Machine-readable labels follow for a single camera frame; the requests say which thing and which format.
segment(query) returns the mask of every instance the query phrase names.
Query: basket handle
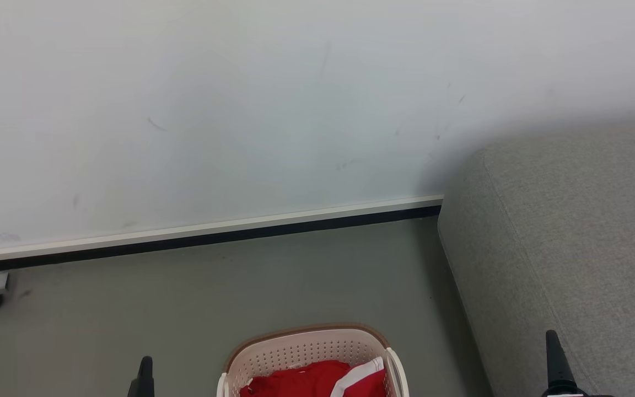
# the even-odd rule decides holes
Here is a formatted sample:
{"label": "basket handle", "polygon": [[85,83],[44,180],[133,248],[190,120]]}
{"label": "basket handle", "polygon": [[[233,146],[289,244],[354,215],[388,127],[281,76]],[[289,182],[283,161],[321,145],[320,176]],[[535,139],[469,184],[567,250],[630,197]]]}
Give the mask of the basket handle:
{"label": "basket handle", "polygon": [[396,397],[408,397],[408,381],[406,381],[406,371],[403,369],[401,360],[391,347],[386,348],[386,365],[389,366],[389,372],[393,374],[396,381],[394,389]]}
{"label": "basket handle", "polygon": [[226,384],[227,372],[223,372],[217,382],[217,397],[229,397],[229,384]]}

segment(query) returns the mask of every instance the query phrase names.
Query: white stripe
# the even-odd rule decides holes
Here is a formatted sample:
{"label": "white stripe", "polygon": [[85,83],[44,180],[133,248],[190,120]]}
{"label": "white stripe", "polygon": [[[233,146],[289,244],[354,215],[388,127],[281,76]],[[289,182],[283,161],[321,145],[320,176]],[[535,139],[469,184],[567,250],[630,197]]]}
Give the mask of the white stripe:
{"label": "white stripe", "polygon": [[335,387],[330,393],[330,397],[344,397],[345,390],[360,380],[368,377],[371,374],[375,374],[384,369],[384,359],[376,357],[375,359],[367,362],[366,364],[358,365],[347,372],[347,374],[338,380]]}
{"label": "white stripe", "polygon": [[193,226],[182,226],[180,228],[156,229],[149,230],[147,232],[133,232],[62,242],[13,246],[9,248],[0,248],[0,260],[25,258],[27,256],[46,254],[60,254],[61,252],[177,239],[180,237],[203,236],[205,234],[234,232],[237,230],[267,228],[269,226],[281,226],[282,224],[323,221],[323,219],[343,218],[345,216],[357,216],[358,214],[373,214],[412,208],[432,207],[439,206],[441,202],[443,202],[443,195],[403,198],[400,200],[324,208],[321,210],[302,211],[298,213],[272,214],[271,216],[262,216],[259,218],[237,219],[237,221],[194,224]]}

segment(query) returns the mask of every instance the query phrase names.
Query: white wall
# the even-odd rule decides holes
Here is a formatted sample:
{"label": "white wall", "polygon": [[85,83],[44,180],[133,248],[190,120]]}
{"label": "white wall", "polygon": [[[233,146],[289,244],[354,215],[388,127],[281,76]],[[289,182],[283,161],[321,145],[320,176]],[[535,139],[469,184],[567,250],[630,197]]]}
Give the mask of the white wall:
{"label": "white wall", "polygon": [[0,247],[439,194],[634,115],[628,0],[0,0]]}

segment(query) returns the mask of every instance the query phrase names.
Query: gray floor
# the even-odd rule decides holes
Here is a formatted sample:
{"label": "gray floor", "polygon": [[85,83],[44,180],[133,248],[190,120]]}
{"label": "gray floor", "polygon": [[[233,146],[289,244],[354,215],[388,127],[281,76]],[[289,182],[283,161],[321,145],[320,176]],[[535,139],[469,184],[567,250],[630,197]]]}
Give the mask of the gray floor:
{"label": "gray floor", "polygon": [[356,321],[381,331],[411,395],[489,396],[435,218],[24,269],[0,309],[0,395],[214,395],[263,332]]}

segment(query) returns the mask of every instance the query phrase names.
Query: white basket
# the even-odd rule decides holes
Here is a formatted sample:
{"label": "white basket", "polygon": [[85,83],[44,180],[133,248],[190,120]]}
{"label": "white basket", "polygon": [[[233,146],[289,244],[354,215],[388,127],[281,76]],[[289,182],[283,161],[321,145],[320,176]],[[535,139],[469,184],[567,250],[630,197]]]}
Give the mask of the white basket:
{"label": "white basket", "polygon": [[245,342],[227,361],[217,384],[217,397],[239,397],[249,379],[275,371],[324,360],[354,366],[379,356],[386,367],[386,397],[408,397],[406,373],[396,352],[378,332],[356,324],[293,329]]}

